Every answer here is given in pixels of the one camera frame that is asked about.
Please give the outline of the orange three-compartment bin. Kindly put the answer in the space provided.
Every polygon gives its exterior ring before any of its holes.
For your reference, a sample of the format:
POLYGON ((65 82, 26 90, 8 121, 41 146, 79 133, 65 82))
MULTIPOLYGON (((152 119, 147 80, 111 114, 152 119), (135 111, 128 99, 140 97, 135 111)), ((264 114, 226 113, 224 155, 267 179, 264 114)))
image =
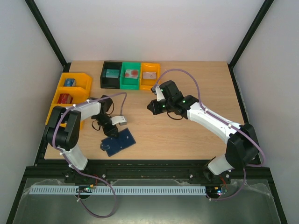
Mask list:
POLYGON ((53 97, 50 110, 46 119, 45 124, 48 123, 50 119, 50 115, 52 112, 52 109, 55 106, 62 106, 62 107, 68 107, 73 104, 79 104, 84 102, 90 97, 90 90, 92 86, 93 78, 86 73, 69 73, 69 72, 63 72, 60 80, 57 85, 57 89, 55 92, 55 95, 53 97), (64 87, 64 82, 67 78, 73 78, 76 80, 76 86, 73 87, 64 87), (71 104, 58 104, 58 98, 59 95, 62 93, 68 93, 73 97, 71 104))

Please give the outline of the grey-pink card stack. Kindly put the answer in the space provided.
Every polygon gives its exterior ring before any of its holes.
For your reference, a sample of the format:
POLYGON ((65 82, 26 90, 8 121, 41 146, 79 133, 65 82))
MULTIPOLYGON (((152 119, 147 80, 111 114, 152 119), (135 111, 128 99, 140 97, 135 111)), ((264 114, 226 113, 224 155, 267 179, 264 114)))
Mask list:
POLYGON ((156 80, 157 73, 153 71, 145 71, 142 73, 142 78, 146 80, 156 80))

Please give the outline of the teal card stack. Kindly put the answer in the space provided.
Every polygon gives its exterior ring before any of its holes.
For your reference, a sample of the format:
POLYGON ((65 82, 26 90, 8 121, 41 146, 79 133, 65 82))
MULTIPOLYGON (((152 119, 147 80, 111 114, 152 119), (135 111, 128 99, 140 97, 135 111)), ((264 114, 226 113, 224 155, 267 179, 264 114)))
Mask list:
POLYGON ((107 69, 105 73, 105 77, 107 78, 118 78, 119 77, 119 70, 117 69, 107 69))

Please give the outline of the left black frame post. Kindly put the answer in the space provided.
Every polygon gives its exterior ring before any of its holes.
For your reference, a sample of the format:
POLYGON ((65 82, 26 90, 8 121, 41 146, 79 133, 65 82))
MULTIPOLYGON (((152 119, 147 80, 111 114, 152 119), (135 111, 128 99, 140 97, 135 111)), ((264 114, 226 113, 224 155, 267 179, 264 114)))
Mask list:
POLYGON ((40 29, 42 30, 45 38, 47 39, 48 43, 50 44, 52 50, 54 51, 57 59, 59 60, 60 64, 63 67, 63 72, 69 72, 71 67, 71 63, 68 63, 63 56, 62 51, 60 50, 53 34, 51 33, 44 17, 42 16, 37 4, 34 0, 25 0, 29 10, 31 11, 33 17, 35 18, 37 24, 39 25, 40 29))

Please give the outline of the red-dotted card stack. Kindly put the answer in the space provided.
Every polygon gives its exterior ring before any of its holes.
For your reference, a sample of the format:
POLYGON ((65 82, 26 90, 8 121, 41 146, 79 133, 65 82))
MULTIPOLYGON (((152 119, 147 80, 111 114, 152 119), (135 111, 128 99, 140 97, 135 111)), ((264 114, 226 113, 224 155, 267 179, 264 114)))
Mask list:
POLYGON ((127 69, 124 73, 125 78, 137 79, 139 77, 139 70, 127 69))

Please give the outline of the black frame post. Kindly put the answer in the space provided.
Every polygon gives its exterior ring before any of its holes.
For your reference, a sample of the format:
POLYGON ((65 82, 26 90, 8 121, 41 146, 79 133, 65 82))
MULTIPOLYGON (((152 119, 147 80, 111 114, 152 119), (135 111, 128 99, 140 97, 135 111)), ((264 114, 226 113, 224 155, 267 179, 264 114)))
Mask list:
POLYGON ((63 67, 63 72, 69 72, 71 67, 71 63, 68 63, 63 56, 62 51, 60 50, 53 34, 51 33, 44 17, 42 16, 37 4, 34 0, 25 0, 29 10, 31 11, 33 17, 35 18, 37 24, 39 25, 40 29, 42 30, 45 38, 47 39, 48 43, 50 44, 52 50, 54 51, 57 59, 59 60, 60 64, 63 67))
POLYGON ((267 12, 269 11, 271 5, 273 4, 274 0, 265 0, 261 5, 258 13, 256 14, 254 20, 252 21, 248 31, 246 32, 243 40, 241 41, 236 53, 234 54, 231 62, 228 64, 229 70, 233 70, 236 66, 237 62, 241 58, 243 52, 245 51, 246 47, 248 46, 250 40, 252 39, 253 35, 257 31, 259 25, 263 21, 264 17, 266 16, 267 12))

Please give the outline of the right black frame post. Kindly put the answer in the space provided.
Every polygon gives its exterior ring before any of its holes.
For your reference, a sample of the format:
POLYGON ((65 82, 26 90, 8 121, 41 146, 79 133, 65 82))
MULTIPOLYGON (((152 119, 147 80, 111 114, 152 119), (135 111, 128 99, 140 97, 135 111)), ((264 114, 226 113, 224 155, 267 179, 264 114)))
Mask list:
POLYGON ((229 70, 233 70, 236 66, 237 62, 241 58, 243 52, 245 51, 246 47, 248 46, 250 40, 252 39, 253 35, 257 31, 259 25, 263 21, 264 17, 266 16, 267 12, 269 11, 271 5, 273 4, 274 0, 265 0, 261 5, 258 13, 256 14, 254 20, 252 21, 248 31, 246 32, 243 40, 241 41, 236 53, 234 54, 231 62, 228 64, 229 70))

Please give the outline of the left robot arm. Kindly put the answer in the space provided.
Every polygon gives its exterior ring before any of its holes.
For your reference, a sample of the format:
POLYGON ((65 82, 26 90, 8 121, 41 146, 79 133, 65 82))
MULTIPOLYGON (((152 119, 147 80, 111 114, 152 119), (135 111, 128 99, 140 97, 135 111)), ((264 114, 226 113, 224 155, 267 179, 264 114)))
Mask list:
POLYGON ((43 133, 43 138, 69 163, 72 169, 83 171, 88 159, 79 148, 81 122, 87 118, 96 120, 107 137, 118 137, 119 131, 107 111, 113 100, 106 95, 89 98, 85 102, 70 107, 55 106, 43 133))

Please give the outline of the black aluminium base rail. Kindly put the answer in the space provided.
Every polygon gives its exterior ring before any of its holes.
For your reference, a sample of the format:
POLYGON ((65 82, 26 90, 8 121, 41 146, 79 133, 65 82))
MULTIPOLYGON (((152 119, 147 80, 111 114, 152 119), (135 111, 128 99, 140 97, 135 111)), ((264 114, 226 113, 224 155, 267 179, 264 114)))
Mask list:
MULTIPOLYGON (((115 161, 90 160, 84 173, 97 175, 106 181, 116 180, 177 180, 191 184, 216 185, 232 179, 241 180, 243 172, 233 170, 208 181, 203 174, 206 161, 115 161)), ((27 179, 61 179, 66 183, 93 183, 93 178, 85 177, 71 170, 63 160, 44 160, 26 167, 22 182, 27 179)))

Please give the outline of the green storage bin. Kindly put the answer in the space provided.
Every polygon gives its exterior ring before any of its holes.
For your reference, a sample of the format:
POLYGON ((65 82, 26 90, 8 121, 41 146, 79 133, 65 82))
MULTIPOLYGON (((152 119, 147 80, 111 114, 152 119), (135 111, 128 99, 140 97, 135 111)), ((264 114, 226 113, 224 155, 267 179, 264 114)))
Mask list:
POLYGON ((120 74, 120 89, 138 90, 140 85, 141 63, 123 62, 120 74))

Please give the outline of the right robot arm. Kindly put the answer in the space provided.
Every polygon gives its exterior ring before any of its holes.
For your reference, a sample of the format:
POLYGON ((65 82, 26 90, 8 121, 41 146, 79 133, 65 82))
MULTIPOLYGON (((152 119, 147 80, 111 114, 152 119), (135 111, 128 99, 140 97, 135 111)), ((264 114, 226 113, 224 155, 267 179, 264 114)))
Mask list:
POLYGON ((205 165, 204 178, 207 182, 215 182, 225 171, 243 169, 258 155, 256 132, 251 124, 232 122, 204 107, 194 96, 183 96, 173 81, 156 85, 151 90, 157 98, 147 108, 154 115, 173 112, 202 125, 226 143, 225 154, 205 165))

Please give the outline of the blue card holder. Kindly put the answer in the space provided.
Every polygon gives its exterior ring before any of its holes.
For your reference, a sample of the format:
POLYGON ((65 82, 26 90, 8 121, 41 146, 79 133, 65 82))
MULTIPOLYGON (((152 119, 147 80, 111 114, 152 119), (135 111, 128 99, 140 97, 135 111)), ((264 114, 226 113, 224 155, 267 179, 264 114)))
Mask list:
POLYGON ((136 143, 128 128, 119 132, 117 138, 107 137, 101 141, 100 149, 107 153, 108 157, 114 156, 120 151, 136 143))

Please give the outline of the small orange storage bin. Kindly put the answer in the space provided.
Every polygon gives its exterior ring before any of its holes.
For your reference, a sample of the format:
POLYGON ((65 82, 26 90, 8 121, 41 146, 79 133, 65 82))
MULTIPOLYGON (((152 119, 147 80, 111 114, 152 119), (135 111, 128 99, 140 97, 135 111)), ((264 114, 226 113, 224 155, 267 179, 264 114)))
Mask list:
POLYGON ((141 63, 140 90, 150 90, 160 77, 160 64, 141 63))

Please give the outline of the blue card stack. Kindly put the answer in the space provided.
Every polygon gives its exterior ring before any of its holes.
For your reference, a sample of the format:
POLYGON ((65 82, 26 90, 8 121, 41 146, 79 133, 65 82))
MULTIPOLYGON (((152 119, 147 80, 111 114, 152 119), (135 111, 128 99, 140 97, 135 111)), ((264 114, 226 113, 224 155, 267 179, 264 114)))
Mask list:
POLYGON ((64 82, 64 87, 73 87, 76 86, 76 80, 73 78, 67 78, 64 82))

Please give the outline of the red card stack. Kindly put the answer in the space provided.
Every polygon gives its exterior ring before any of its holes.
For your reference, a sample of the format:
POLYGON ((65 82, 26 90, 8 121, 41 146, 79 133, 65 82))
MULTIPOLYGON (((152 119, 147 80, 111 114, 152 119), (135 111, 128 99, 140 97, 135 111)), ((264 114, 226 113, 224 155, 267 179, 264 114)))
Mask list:
POLYGON ((73 97, 68 93, 62 93, 59 95, 58 104, 71 104, 73 97))

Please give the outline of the black storage bin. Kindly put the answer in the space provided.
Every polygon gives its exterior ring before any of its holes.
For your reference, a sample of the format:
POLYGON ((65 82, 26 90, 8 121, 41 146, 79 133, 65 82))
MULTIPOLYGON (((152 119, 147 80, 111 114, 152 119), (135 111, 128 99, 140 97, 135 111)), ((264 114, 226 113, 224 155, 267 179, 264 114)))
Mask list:
POLYGON ((102 89, 120 89, 122 62, 104 61, 100 75, 102 89))

